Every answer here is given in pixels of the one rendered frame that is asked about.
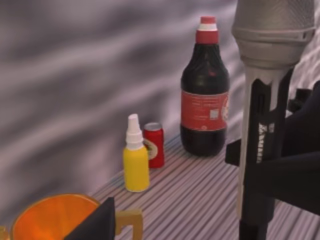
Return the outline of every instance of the bottle label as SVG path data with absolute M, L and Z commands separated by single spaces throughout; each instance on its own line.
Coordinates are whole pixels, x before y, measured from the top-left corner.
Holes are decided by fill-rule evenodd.
M 215 95 L 181 93 L 181 125 L 196 131 L 217 131 L 227 127 L 228 92 Z
M 149 161 L 153 160 L 158 154 L 157 145 L 155 145 L 152 141 L 149 141 L 148 139 L 144 139 L 143 143 L 146 149 L 148 150 Z

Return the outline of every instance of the yellow spray bottle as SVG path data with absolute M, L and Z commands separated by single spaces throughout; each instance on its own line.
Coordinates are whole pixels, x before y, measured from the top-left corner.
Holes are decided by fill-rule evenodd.
M 125 188 L 130 192 L 142 192 L 150 184 L 149 159 L 137 114 L 128 117 L 125 141 L 126 146 L 123 150 Z

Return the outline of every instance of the dark brown bottle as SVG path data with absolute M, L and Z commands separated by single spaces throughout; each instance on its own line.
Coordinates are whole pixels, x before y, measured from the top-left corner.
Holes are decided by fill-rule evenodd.
M 229 74 L 218 38 L 216 19 L 201 17 L 192 58 L 181 78 L 181 141 L 197 156 L 217 155 L 226 139 Z

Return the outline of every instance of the textured gray background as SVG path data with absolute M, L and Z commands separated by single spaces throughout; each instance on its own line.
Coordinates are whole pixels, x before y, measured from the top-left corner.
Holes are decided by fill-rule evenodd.
M 122 168 L 127 116 L 179 133 L 180 76 L 201 15 L 215 15 L 230 73 L 228 138 L 241 135 L 236 0 L 0 2 L 0 225 L 53 193 L 98 190 Z M 316 0 L 316 24 L 320 4 Z M 320 80 L 320 29 L 291 84 Z

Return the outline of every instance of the mug handle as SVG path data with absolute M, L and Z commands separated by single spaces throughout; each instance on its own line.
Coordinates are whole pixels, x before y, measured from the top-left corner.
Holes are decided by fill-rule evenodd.
M 144 223 L 140 209 L 115 212 L 115 235 L 121 234 L 122 228 L 132 225 L 132 240 L 142 240 Z
M 5 226 L 0 226 L 0 240 L 9 240 L 9 233 Z

